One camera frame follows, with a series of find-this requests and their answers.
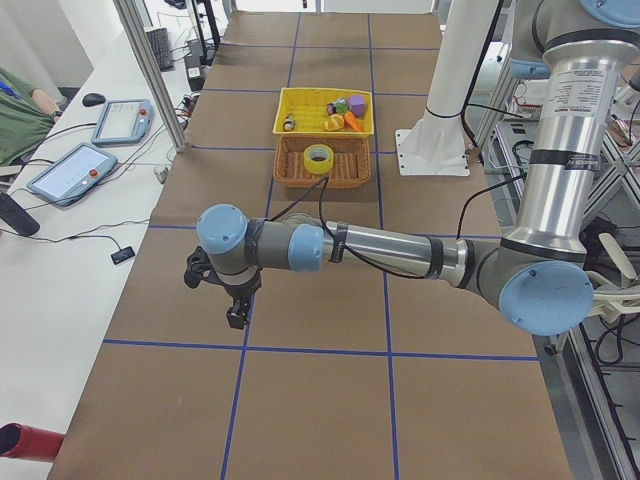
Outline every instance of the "computer mouse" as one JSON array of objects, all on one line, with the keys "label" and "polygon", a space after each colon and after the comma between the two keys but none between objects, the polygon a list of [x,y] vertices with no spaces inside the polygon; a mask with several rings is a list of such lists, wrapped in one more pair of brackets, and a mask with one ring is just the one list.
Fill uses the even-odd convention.
[{"label": "computer mouse", "polygon": [[107,99],[99,93],[87,93],[82,98],[82,104],[85,107],[93,107],[94,105],[102,105]]}]

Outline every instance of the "wicker basket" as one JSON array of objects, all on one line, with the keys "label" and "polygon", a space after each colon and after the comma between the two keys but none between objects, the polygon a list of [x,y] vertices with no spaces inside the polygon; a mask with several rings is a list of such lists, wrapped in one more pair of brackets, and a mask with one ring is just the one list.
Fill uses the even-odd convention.
[{"label": "wicker basket", "polygon": [[304,150],[322,143],[334,152],[334,166],[327,188],[356,188],[371,178],[369,144],[364,138],[293,137],[278,139],[273,178],[290,188],[313,185],[322,175],[312,175],[304,168]]}]

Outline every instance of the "yellow tape roll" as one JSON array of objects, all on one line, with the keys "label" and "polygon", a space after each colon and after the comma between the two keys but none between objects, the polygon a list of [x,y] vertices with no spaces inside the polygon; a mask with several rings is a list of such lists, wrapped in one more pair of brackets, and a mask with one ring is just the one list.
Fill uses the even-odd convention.
[{"label": "yellow tape roll", "polygon": [[333,168],[333,150],[316,143],[304,149],[304,168],[313,175],[324,175]]}]

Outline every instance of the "person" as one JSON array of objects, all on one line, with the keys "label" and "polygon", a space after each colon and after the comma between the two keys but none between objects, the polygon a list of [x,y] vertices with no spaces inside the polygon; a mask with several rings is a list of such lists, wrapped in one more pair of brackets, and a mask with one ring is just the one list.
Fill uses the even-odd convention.
[{"label": "person", "polygon": [[45,91],[0,67],[0,167],[20,163],[61,115]]}]

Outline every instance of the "white desk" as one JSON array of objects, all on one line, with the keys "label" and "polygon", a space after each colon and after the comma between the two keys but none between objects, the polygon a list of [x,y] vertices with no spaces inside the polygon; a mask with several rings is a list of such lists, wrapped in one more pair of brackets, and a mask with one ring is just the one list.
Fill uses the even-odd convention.
[{"label": "white desk", "polygon": [[[177,104],[189,92],[183,64],[176,62],[175,70],[163,77]],[[52,132],[97,120],[102,107],[86,108],[81,103],[89,92],[114,100],[149,98],[153,103],[124,34]],[[150,133],[161,125],[156,112]],[[88,142],[91,133],[85,128],[61,134],[43,144],[34,158],[56,160],[78,143]],[[108,150],[125,161],[138,146]],[[102,224],[149,218],[162,190],[153,168],[168,163],[170,148],[168,135],[161,133],[118,180],[71,207],[30,210],[40,223],[35,236],[58,239]],[[11,191],[24,187],[45,167],[25,167]],[[15,192],[14,198],[25,208],[44,203],[25,191]],[[7,226],[0,221],[0,228]],[[146,225],[126,225],[103,232],[137,252],[146,229]],[[108,239],[50,244],[0,235],[0,426],[18,422],[66,432],[133,263],[114,266],[110,254],[116,250]],[[48,463],[0,459],[0,478],[45,478],[49,469]]]}]

